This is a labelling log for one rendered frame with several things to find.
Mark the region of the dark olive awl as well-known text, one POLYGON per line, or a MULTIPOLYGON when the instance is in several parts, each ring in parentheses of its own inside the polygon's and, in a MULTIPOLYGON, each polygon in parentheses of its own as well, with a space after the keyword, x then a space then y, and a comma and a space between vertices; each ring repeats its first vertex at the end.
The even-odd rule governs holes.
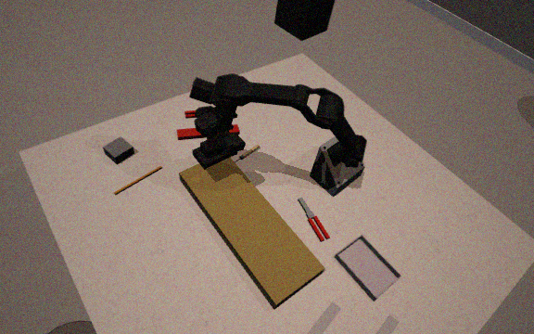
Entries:
POLYGON ((241 155, 241 156, 239 157, 240 159, 238 159, 237 161, 239 161, 239 160, 243 160, 245 157, 247 157, 248 155, 250 155, 251 153, 253 153, 254 151, 256 151, 256 150, 259 149, 259 148, 260 148, 259 145, 255 146, 254 148, 250 149, 249 151, 247 151, 246 153, 244 153, 243 155, 241 155))

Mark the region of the tan rectangular panel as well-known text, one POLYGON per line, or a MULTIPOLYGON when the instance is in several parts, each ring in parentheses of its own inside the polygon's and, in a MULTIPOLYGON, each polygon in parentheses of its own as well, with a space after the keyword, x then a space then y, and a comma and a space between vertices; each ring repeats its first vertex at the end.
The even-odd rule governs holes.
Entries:
POLYGON ((179 177, 273 309, 325 270, 231 158, 179 177))

